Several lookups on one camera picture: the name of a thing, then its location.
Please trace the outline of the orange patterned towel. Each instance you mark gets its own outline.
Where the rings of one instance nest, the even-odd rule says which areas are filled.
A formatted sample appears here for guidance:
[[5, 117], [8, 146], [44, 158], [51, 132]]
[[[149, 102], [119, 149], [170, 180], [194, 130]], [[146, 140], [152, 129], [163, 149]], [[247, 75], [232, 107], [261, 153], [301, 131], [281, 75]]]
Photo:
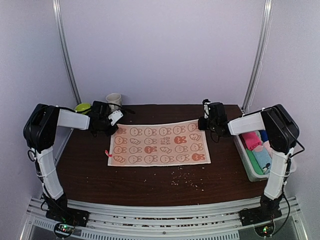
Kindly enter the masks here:
[[210, 164], [206, 133], [198, 121], [120, 124], [105, 151], [110, 167], [169, 167]]

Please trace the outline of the pink microfiber towel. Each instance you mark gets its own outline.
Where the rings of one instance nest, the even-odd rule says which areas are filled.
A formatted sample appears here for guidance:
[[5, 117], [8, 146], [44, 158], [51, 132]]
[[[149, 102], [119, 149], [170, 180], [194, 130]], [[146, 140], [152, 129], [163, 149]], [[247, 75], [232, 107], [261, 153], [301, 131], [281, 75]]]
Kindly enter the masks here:
[[243, 133], [241, 134], [241, 136], [245, 142], [247, 149], [249, 149], [250, 151], [262, 145], [262, 141], [254, 131]]

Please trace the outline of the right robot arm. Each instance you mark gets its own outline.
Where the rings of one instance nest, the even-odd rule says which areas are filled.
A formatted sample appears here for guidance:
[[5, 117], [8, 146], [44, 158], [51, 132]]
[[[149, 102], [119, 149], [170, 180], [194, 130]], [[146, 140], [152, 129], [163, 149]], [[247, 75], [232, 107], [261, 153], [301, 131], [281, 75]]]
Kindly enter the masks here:
[[219, 138], [238, 136], [265, 130], [271, 148], [271, 166], [260, 205], [239, 212], [244, 226], [271, 221], [282, 216], [280, 202], [285, 197], [284, 187], [290, 173], [294, 148], [299, 143], [300, 130], [283, 107], [276, 104], [265, 109], [228, 120], [224, 104], [203, 100], [203, 116], [198, 119], [199, 130], [210, 130]]

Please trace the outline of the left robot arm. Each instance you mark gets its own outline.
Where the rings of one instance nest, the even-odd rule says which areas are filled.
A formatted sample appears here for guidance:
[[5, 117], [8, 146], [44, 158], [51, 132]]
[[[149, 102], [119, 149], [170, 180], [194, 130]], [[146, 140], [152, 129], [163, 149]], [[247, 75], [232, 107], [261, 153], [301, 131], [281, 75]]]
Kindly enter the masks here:
[[89, 109], [82, 111], [41, 103], [35, 107], [24, 126], [23, 137], [42, 185], [48, 219], [84, 227], [89, 218], [88, 211], [68, 207], [53, 155], [57, 128], [90, 131], [92, 135], [103, 132], [111, 136], [118, 130], [117, 123], [123, 116], [123, 110], [111, 111], [109, 103], [101, 101], [94, 101]]

